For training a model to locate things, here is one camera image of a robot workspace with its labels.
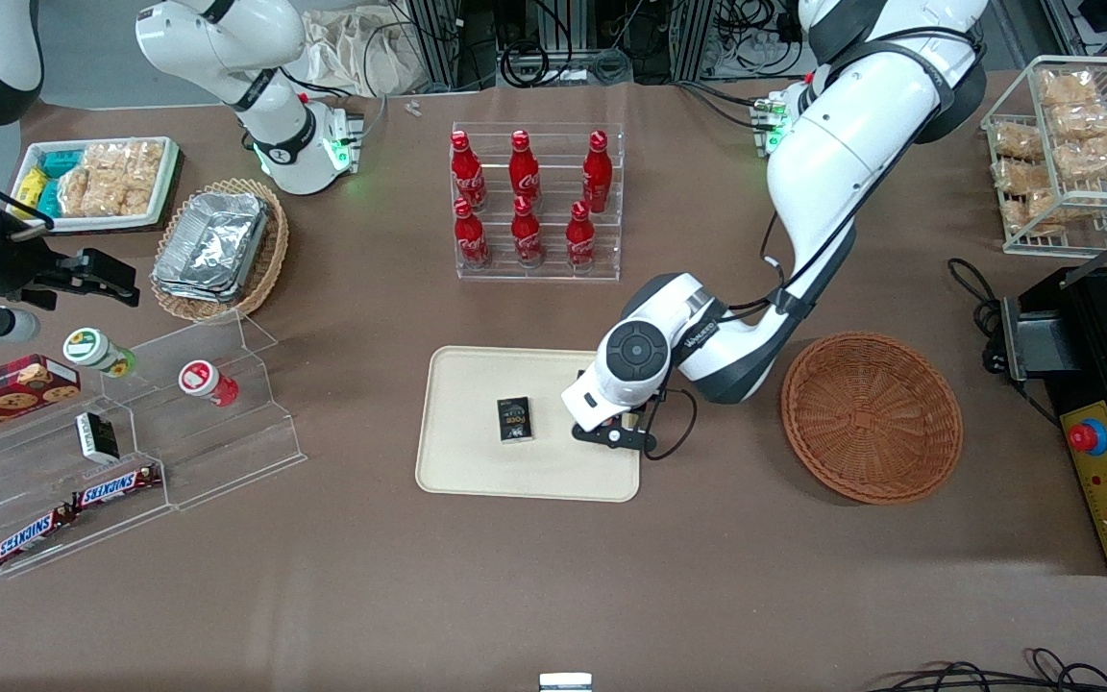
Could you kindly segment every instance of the snickers bar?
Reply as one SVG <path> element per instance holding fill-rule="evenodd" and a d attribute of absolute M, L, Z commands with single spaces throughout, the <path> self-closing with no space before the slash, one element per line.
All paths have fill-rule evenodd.
<path fill-rule="evenodd" d="M 30 525 L 14 531 L 0 543 L 0 568 L 14 557 L 23 555 L 37 540 L 52 536 L 59 528 L 73 520 L 75 520 L 75 508 L 62 503 L 61 507 L 49 509 Z"/>
<path fill-rule="evenodd" d="M 133 472 L 124 474 L 124 476 L 115 477 L 113 481 L 93 485 L 86 490 L 74 492 L 74 494 L 71 494 L 71 505 L 73 505 L 76 513 L 82 513 L 92 505 L 108 503 L 110 499 L 122 498 L 123 495 L 127 495 L 130 492 L 162 483 L 162 467 L 159 467 L 159 464 L 149 464 L 146 467 L 133 469 Z"/>

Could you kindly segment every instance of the wicker basket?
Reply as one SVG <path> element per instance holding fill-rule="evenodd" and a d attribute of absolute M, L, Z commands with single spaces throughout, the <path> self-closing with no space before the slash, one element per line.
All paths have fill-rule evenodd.
<path fill-rule="evenodd" d="M 193 194 L 186 202 L 182 202 L 179 209 L 173 214 L 170 223 L 165 227 L 165 236 L 162 236 L 162 244 L 156 250 L 157 259 L 165 251 L 165 246 L 173 236 L 173 227 L 176 227 L 182 211 L 186 210 L 186 207 L 196 194 L 201 193 L 250 193 L 256 194 L 262 200 L 267 200 L 268 211 L 267 225 L 263 228 L 263 240 L 259 245 L 259 254 L 255 256 L 255 265 L 251 267 L 250 277 L 247 277 L 246 290 L 242 292 L 242 298 L 237 302 L 195 301 L 190 298 L 179 298 L 176 295 L 163 293 L 156 287 L 155 282 L 153 283 L 153 293 L 156 295 L 156 300 L 162 303 L 162 308 L 165 308 L 168 314 L 176 318 L 193 321 L 206 320 L 234 308 L 240 310 L 244 316 L 249 316 L 255 310 L 258 310 L 259 306 L 262 306 L 267 295 L 272 292 L 276 280 L 280 278 L 280 265 L 284 264 L 284 254 L 289 249 L 289 221 L 284 218 L 284 209 L 281 208 L 280 200 L 277 200 L 276 193 L 272 193 L 263 184 L 256 183 L 254 179 L 235 177 L 232 179 L 220 180 L 220 183 L 213 183 L 200 189 L 200 192 Z"/>
<path fill-rule="evenodd" d="M 963 446 L 951 386 L 923 355 L 880 333 L 836 333 L 805 349 L 783 383 L 780 413 L 809 472 L 862 503 L 925 498 Z"/>

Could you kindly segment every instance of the switch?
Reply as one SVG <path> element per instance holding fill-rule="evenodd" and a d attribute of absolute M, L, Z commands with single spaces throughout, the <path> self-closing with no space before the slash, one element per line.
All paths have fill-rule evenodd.
<path fill-rule="evenodd" d="M 1073 451 L 1103 455 L 1107 452 L 1107 428 L 1098 420 L 1085 419 L 1067 430 L 1067 443 Z"/>

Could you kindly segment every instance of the brown tablecloth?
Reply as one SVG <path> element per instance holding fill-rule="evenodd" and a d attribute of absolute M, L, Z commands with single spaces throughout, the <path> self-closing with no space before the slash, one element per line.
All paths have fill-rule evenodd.
<path fill-rule="evenodd" d="M 593 349 L 659 272 L 694 272 L 728 302 L 764 293 L 772 203 L 752 137 L 673 87 L 418 101 L 421 118 L 389 106 L 360 175 L 281 196 L 293 244 L 256 317 L 280 339 L 273 389 L 310 459 L 0 579 L 0 689 L 475 691 L 534 689 L 557 670 L 592 671 L 602 691 L 866 689 L 935 660 L 1026 671 L 1034 644 L 1107 670 L 1107 578 L 1062 434 L 980 368 L 972 298 L 944 267 L 962 256 L 1017 293 L 1058 266 L 999 250 L 980 114 L 911 149 L 870 198 L 851 258 L 765 389 L 704 406 L 682 452 L 644 465 L 635 499 L 601 505 L 420 490 L 430 355 L 447 343 Z M 454 121 L 623 122 L 621 285 L 458 281 Z M 188 156 L 179 198 L 260 176 L 225 106 L 39 106 L 25 123 L 28 141 L 175 137 Z M 65 295 L 40 340 L 0 345 L 0 363 L 56 353 L 80 324 L 126 343 L 182 327 L 146 295 L 156 241 L 53 241 L 135 264 L 144 306 Z M 848 503 L 785 440 L 792 355 L 853 329 L 922 351 L 956 391 L 965 452 L 930 499 Z M 668 436 L 685 420 L 677 406 Z"/>

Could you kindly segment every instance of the wire basket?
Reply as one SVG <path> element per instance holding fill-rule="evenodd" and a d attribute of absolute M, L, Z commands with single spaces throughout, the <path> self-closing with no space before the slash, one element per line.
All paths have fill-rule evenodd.
<path fill-rule="evenodd" d="M 814 342 L 783 382 L 780 415 L 805 467 L 848 498 L 922 499 L 956 467 L 963 420 L 923 355 L 880 333 Z"/>
<path fill-rule="evenodd" d="M 1045 104 L 1036 80 L 1046 70 L 1054 74 L 1086 70 L 1094 79 L 1099 101 L 1107 101 L 1107 58 L 1041 55 L 1024 68 L 981 118 L 990 163 L 996 166 L 1002 158 L 997 145 L 999 127 L 1002 123 L 1014 123 L 1039 131 L 1048 172 L 1046 192 L 1052 195 L 1052 202 L 1037 206 L 1036 215 L 1030 218 L 1010 219 L 1006 209 L 1017 198 L 996 189 L 999 208 L 1004 214 L 1002 249 L 1010 254 L 1089 259 L 1107 250 L 1107 175 L 1067 180 L 1054 162 L 1055 148 L 1068 143 L 1045 126 Z"/>
<path fill-rule="evenodd" d="M 186 202 L 182 202 L 182 206 L 173 214 L 170 223 L 165 228 L 165 236 L 162 236 L 162 241 L 156 249 L 157 259 L 165 251 L 165 246 L 173 236 L 173 228 L 177 227 L 182 211 L 186 210 L 190 200 L 203 193 L 250 193 L 267 202 L 267 225 L 263 227 L 263 240 L 259 242 L 259 254 L 255 255 L 255 264 L 251 265 L 250 277 L 247 277 L 242 298 L 237 302 L 195 301 L 193 298 L 165 293 L 154 281 L 153 295 L 156 295 L 156 300 L 162 303 L 162 308 L 168 314 L 185 320 L 206 320 L 229 310 L 237 310 L 244 316 L 249 316 L 258 310 L 259 306 L 262 306 L 267 296 L 272 292 L 276 281 L 280 278 L 280 267 L 284 265 L 284 255 L 289 250 L 289 219 L 286 218 L 284 209 L 281 208 L 276 193 L 258 180 L 237 177 L 219 180 L 219 183 L 213 183 L 199 189 L 198 193 L 190 194 Z"/>

